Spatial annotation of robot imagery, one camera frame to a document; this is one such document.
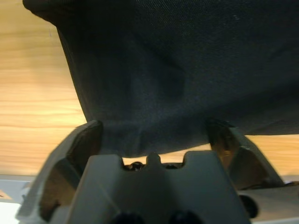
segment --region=wooden surface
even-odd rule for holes
[[[36,175],[85,118],[55,27],[21,0],[1,0],[0,28],[0,174]],[[299,135],[251,139],[281,175],[299,175]],[[162,161],[182,161],[184,153],[165,154]]]

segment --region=black fabric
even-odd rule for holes
[[[298,0],[24,0],[57,26],[103,153],[207,143],[215,117],[299,133]]]

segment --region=white surface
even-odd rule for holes
[[[1,224],[18,224],[15,215],[20,205],[15,203],[0,202],[0,223]]]

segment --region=wood grain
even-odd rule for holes
[[[0,27],[0,174],[36,175],[85,118],[55,27],[21,0],[0,1]],[[299,175],[299,135],[250,138],[281,175]],[[164,154],[162,161],[182,161],[185,151]]]

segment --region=black screw head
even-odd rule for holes
[[[170,220],[169,224],[203,224],[203,222],[190,211],[177,211]]]

